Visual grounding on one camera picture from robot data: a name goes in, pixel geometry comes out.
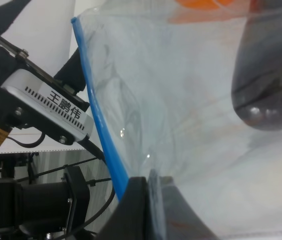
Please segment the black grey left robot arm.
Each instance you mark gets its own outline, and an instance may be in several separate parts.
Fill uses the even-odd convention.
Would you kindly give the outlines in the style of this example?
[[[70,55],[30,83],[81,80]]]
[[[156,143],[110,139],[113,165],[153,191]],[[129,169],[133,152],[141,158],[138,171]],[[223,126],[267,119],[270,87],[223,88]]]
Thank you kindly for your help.
[[[88,141],[93,120],[84,89],[79,52],[50,76],[2,35],[26,7],[25,0],[0,6],[0,146],[13,128],[34,127],[64,145]],[[56,183],[21,185],[0,178],[0,235],[17,230],[36,236],[72,230],[85,219],[89,189],[78,166],[66,166]]]

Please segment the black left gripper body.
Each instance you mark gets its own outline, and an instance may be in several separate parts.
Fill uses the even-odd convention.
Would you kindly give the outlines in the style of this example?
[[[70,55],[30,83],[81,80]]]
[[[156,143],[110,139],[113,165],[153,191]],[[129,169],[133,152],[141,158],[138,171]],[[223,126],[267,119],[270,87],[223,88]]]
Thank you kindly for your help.
[[[86,111],[85,101],[77,96],[77,93],[84,89],[84,76],[78,51],[55,76],[50,76],[28,58],[27,51],[2,37],[26,5],[25,0],[11,0],[0,6],[0,146],[13,128],[34,127],[47,135],[43,131],[51,126],[48,120],[1,88],[4,81],[17,70],[22,69],[34,74],[81,110]]]

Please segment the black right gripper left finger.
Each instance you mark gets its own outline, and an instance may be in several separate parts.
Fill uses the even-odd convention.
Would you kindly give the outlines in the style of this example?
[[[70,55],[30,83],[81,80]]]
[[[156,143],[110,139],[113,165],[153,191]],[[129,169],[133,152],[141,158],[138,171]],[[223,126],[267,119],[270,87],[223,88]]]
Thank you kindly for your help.
[[[148,184],[144,177],[129,179],[125,193],[97,240],[154,240]]]

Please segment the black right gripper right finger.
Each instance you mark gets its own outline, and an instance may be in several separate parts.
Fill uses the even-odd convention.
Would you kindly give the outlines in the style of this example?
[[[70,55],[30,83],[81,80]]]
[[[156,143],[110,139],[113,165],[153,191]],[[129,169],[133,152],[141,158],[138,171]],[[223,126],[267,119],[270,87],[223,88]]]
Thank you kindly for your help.
[[[217,240],[192,210],[171,176],[152,169],[148,177],[148,239]]]

